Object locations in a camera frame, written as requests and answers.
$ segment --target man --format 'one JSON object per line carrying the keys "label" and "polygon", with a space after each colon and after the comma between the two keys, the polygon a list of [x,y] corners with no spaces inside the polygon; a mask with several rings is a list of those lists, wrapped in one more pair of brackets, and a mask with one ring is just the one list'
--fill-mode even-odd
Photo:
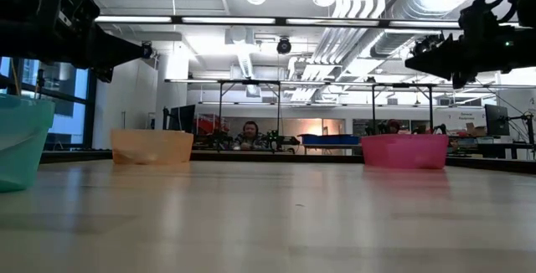
{"label": "man", "polygon": [[268,144],[262,140],[259,126],[254,121],[247,121],[242,128],[242,133],[234,140],[234,148],[236,147],[242,151],[251,151],[268,148]]}

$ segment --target fluorescent light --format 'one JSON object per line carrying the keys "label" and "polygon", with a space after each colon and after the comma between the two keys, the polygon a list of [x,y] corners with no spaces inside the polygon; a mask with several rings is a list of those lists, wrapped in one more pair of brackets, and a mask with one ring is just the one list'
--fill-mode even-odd
{"label": "fluorescent light", "polygon": [[288,18],[288,25],[321,25],[321,26],[346,26],[346,27],[378,27],[379,22],[366,19],[345,18]]}
{"label": "fluorescent light", "polygon": [[240,106],[275,106],[277,104],[271,104],[270,102],[235,102],[235,105],[240,105]]}
{"label": "fluorescent light", "polygon": [[307,106],[307,103],[303,102],[290,102],[290,103],[281,103],[281,106]]}
{"label": "fluorescent light", "polygon": [[186,83],[186,84],[217,84],[217,80],[170,80],[166,79],[166,82],[173,83]]}
{"label": "fluorescent light", "polygon": [[183,23],[207,24],[275,24],[275,18],[217,18],[217,17],[184,17]]}
{"label": "fluorescent light", "polygon": [[394,34],[424,34],[424,35],[439,35],[440,30],[427,30],[427,29],[385,29],[385,33]]}
{"label": "fluorescent light", "polygon": [[[218,101],[200,101],[200,105],[212,105],[212,106],[219,106]],[[222,102],[222,105],[234,105],[234,102]]]}
{"label": "fluorescent light", "polygon": [[341,104],[311,104],[311,106],[342,106]]}
{"label": "fluorescent light", "polygon": [[457,21],[391,21],[390,27],[400,28],[437,28],[437,29],[459,29]]}
{"label": "fluorescent light", "polygon": [[97,23],[171,23],[171,17],[99,16]]}
{"label": "fluorescent light", "polygon": [[330,85],[329,81],[282,81],[282,85]]}
{"label": "fluorescent light", "polygon": [[332,85],[371,86],[371,85],[376,85],[376,84],[373,84],[373,83],[359,83],[359,82],[335,82],[335,83],[332,83]]}

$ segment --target security camera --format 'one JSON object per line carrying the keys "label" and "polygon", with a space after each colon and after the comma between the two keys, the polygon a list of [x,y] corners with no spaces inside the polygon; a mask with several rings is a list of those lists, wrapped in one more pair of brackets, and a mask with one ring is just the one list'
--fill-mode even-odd
{"label": "security camera", "polygon": [[292,50],[291,42],[288,38],[280,38],[279,43],[277,44],[277,53],[278,54],[288,54]]}

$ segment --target red object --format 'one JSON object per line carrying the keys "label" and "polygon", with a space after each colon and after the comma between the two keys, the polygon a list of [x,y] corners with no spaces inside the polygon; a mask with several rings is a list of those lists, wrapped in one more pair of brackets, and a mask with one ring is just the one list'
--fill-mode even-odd
{"label": "red object", "polygon": [[361,138],[365,164],[386,168],[441,169],[445,166],[446,135],[379,135]]}
{"label": "red object", "polygon": [[[200,115],[196,122],[198,122],[197,129],[199,135],[214,134],[214,131],[218,129],[219,118],[216,115]],[[229,131],[229,128],[225,125],[225,119],[221,128],[223,131]]]}

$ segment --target blue container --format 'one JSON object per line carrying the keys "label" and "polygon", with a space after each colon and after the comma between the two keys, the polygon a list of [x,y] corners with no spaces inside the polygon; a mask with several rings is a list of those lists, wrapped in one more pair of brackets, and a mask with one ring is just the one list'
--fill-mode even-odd
{"label": "blue container", "polygon": [[301,137],[301,144],[321,144],[320,136],[317,135],[302,134],[299,137]]}
{"label": "blue container", "polygon": [[346,144],[346,145],[358,145],[359,137],[352,135],[310,135],[304,134],[300,135],[302,143],[301,144]]}
{"label": "blue container", "polygon": [[0,114],[0,192],[22,190],[35,182],[54,102],[0,95]]}
{"label": "blue container", "polygon": [[358,136],[352,136],[352,135],[339,135],[341,143],[340,144],[359,144],[359,137]]}

